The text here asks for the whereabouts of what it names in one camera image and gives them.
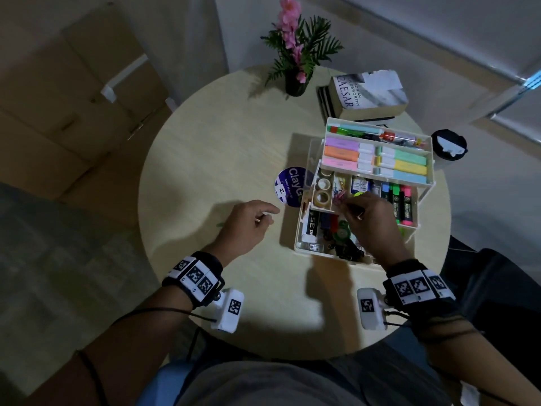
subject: black vase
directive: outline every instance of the black vase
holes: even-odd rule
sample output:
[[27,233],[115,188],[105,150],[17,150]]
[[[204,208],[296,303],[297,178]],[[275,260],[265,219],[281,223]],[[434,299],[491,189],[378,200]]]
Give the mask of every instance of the black vase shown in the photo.
[[306,82],[301,84],[299,80],[297,80],[298,73],[298,69],[285,71],[286,92],[292,97],[300,97],[302,94],[304,94],[306,87],[308,86],[308,77],[306,78]]

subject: table top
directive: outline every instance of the table top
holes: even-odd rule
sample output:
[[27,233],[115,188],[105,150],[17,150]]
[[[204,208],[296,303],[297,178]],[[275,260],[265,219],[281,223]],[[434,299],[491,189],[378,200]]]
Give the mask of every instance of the table top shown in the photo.
[[[377,265],[350,266],[295,253],[299,209],[281,204],[274,192],[280,171],[305,166],[307,143],[324,136],[315,88],[340,73],[317,67],[304,95],[294,98],[279,84],[264,88],[267,71],[267,66],[257,66],[221,77],[193,94],[165,123],[139,184],[143,244],[161,280],[180,259],[215,238],[234,204],[252,199],[276,204],[281,213],[265,239],[223,273],[226,287],[245,294],[237,331],[211,333],[269,358],[343,355],[396,329],[363,330],[356,303],[358,288],[382,290],[385,273]],[[421,132],[407,114],[393,127]],[[451,208],[443,172],[436,172],[435,179],[436,186],[419,206],[415,250],[421,262],[439,273],[449,243]],[[201,325],[210,331],[207,322]]]

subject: book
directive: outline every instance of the book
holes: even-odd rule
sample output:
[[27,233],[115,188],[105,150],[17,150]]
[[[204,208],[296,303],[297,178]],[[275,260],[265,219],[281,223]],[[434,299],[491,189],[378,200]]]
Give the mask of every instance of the book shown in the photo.
[[328,90],[335,116],[342,120],[396,117],[408,104],[393,70],[333,76]]
[[[321,112],[323,114],[323,122],[327,123],[327,118],[336,118],[333,104],[331,102],[331,95],[329,93],[328,85],[324,87],[316,87],[318,93],[318,101],[321,106]],[[378,125],[382,127],[388,127],[392,124],[395,117],[383,117],[383,118],[369,118],[368,120],[351,120],[355,122],[364,122],[365,124]]]

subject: hand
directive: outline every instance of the hand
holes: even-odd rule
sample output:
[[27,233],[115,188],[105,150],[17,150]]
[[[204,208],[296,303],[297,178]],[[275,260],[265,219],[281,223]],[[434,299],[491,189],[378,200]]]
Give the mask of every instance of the hand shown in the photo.
[[[364,213],[357,218],[360,208]],[[390,266],[413,255],[406,249],[396,219],[393,206],[385,199],[370,192],[358,197],[350,197],[342,205],[349,227],[359,243],[387,270]]]
[[272,216],[264,212],[278,214],[280,210],[273,204],[259,200],[235,205],[216,240],[202,251],[217,257],[223,267],[250,252],[263,240],[269,225],[274,224]]

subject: round sticker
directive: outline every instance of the round sticker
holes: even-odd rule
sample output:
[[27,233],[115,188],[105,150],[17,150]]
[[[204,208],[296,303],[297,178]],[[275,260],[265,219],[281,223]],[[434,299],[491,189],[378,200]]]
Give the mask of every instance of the round sticker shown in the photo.
[[[294,208],[299,208],[302,201],[302,191],[306,175],[306,168],[289,167],[278,174],[274,181],[274,192],[280,201]],[[309,182],[314,174],[308,171]]]

